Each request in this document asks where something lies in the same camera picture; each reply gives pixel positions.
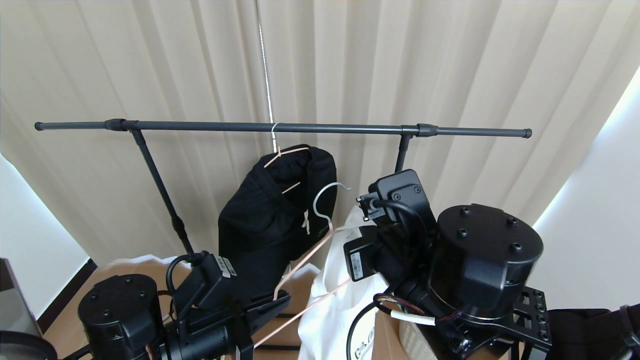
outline curtain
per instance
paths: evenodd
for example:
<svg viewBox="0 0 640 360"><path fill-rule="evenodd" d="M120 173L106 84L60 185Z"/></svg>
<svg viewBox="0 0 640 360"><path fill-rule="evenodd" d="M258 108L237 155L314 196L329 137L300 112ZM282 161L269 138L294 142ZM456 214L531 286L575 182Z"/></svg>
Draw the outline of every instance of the curtain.
<svg viewBox="0 0 640 360"><path fill-rule="evenodd" d="M533 129L411 141L434 212L477 202L533 224L640 65L630 1L0 2L1 147L98 262L181 253L131 139L35 121L190 120ZM266 96L262 28L270 103ZM196 250L268 133L146 131ZM399 137L278 134L337 162L335 217L393 171Z"/></svg>

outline white wall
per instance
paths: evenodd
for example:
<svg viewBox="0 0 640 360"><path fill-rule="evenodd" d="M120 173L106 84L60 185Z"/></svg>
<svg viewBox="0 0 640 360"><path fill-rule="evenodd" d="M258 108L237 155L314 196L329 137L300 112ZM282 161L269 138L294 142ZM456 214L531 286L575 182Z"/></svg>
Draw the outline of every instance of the white wall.
<svg viewBox="0 0 640 360"><path fill-rule="evenodd" d="M529 285L549 308L640 302L640 70L534 228L545 251Z"/></svg>
<svg viewBox="0 0 640 360"><path fill-rule="evenodd" d="M0 156L0 256L36 317L89 259L18 171Z"/></svg>

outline cylindrical motor housing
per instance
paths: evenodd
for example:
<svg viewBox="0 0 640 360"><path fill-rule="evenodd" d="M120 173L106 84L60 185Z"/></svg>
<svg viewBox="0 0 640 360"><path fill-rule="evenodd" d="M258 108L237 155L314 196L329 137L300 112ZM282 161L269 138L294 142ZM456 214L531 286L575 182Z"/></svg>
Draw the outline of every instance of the cylindrical motor housing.
<svg viewBox="0 0 640 360"><path fill-rule="evenodd" d="M454 206L438 217L429 285L438 300L465 316L510 315L542 255L537 232L501 209Z"/></svg>
<svg viewBox="0 0 640 360"><path fill-rule="evenodd" d="M78 317L94 360L160 358L164 327L156 282L149 276L113 276L97 283L80 301Z"/></svg>

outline white cable sleeve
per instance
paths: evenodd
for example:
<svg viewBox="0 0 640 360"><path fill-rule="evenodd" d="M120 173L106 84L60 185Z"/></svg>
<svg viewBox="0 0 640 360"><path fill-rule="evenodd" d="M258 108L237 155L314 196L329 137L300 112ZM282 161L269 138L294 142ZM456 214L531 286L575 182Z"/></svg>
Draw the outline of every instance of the white cable sleeve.
<svg viewBox="0 0 640 360"><path fill-rule="evenodd" d="M431 316L405 314L398 310L391 310L391 317L398 320L404 320L406 322L419 323L422 325L435 326L436 318Z"/></svg>

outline white hanger hook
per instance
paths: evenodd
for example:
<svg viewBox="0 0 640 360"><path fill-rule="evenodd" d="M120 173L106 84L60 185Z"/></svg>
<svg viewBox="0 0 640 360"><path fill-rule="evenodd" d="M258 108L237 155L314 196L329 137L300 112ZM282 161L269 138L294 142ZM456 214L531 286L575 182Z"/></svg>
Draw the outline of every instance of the white hanger hook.
<svg viewBox="0 0 640 360"><path fill-rule="evenodd" d="M322 193L325 190L329 189L332 186L336 186L336 185L339 185L339 186L343 187L345 190L351 190L351 188L348 188L347 186L344 186L344 184L342 184L342 183L331 183L331 184L326 185L324 188L322 188L318 192L318 194L316 195L316 198L314 199L314 213L316 213L317 216L326 219L326 221L329 222L329 223L331 222L331 218L326 216L326 215L324 215L324 214L318 213L318 209L316 208L316 204L318 202L318 199L320 198L320 195L322 195Z"/></svg>
<svg viewBox="0 0 640 360"><path fill-rule="evenodd" d="M281 122L277 122L273 124L273 127L271 128L271 138L273 139L273 152L279 152L278 140L276 140L276 133L275 133L276 125L278 124L281 124Z"/></svg>

